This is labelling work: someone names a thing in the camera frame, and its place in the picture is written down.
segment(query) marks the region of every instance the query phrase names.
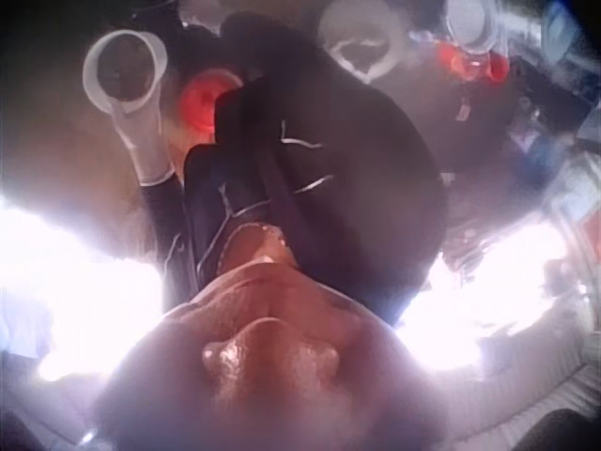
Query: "lid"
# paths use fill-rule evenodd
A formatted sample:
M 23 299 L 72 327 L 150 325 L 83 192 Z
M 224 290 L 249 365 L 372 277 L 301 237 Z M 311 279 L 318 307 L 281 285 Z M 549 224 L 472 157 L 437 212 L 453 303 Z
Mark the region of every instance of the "lid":
M 201 133 L 215 133 L 215 102 L 232 89 L 242 86 L 229 70 L 209 69 L 195 75 L 179 97 L 181 118 Z

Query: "white glove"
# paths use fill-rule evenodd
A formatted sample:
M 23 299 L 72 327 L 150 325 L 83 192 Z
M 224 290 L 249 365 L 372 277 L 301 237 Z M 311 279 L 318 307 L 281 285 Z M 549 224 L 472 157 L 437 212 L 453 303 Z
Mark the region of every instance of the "white glove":
M 120 101 L 109 98 L 113 125 L 130 152 L 141 186 L 163 183 L 175 172 L 162 136 L 160 98 L 158 85 L 148 102 L 131 113 L 124 111 Z

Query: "man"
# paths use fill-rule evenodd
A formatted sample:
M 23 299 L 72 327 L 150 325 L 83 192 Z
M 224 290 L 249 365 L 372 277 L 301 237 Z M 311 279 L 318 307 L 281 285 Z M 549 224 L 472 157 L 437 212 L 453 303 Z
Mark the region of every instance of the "man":
M 219 99 L 183 192 L 152 115 L 114 103 L 177 307 L 113 376 L 99 435 L 131 451 L 424 449 L 440 405 L 384 321 L 439 250 L 439 173 L 394 103 L 299 33 L 237 15 L 222 40 L 254 76 Z

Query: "cup rim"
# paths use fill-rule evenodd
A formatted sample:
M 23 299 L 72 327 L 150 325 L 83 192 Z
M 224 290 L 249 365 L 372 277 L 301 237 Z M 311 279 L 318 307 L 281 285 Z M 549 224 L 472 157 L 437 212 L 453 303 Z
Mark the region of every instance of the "cup rim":
M 104 92 L 98 80 L 98 61 L 100 54 L 108 45 L 108 43 L 114 38 L 123 35 L 136 36 L 137 38 L 141 39 L 148 47 L 154 63 L 154 80 L 152 81 L 152 86 L 144 95 L 144 97 L 135 101 L 121 102 L 123 105 L 123 110 L 126 113 L 131 113 L 132 111 L 138 110 L 150 100 L 167 68 L 167 52 L 164 44 L 152 33 L 147 33 L 144 31 L 137 32 L 127 29 L 116 30 L 97 40 L 85 56 L 83 83 L 85 94 L 87 94 L 87 97 L 90 99 L 90 101 L 92 101 L 92 103 L 94 103 L 99 110 L 107 114 L 112 112 L 112 107 L 111 103 L 109 102 L 109 96 Z

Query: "red object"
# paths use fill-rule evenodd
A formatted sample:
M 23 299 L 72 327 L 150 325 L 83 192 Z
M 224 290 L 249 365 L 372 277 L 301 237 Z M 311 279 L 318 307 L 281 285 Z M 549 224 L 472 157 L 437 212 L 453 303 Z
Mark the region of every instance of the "red object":
M 179 114 L 202 134 L 215 133 L 215 102 L 227 91 L 242 86 L 229 70 L 209 69 L 195 75 L 179 97 Z
M 502 83 L 509 73 L 509 60 L 497 54 L 489 52 L 479 55 L 480 61 L 473 59 L 474 56 L 464 53 L 453 44 L 441 42 L 439 44 L 439 60 L 450 72 L 466 81 L 474 81 L 487 77 L 495 83 Z

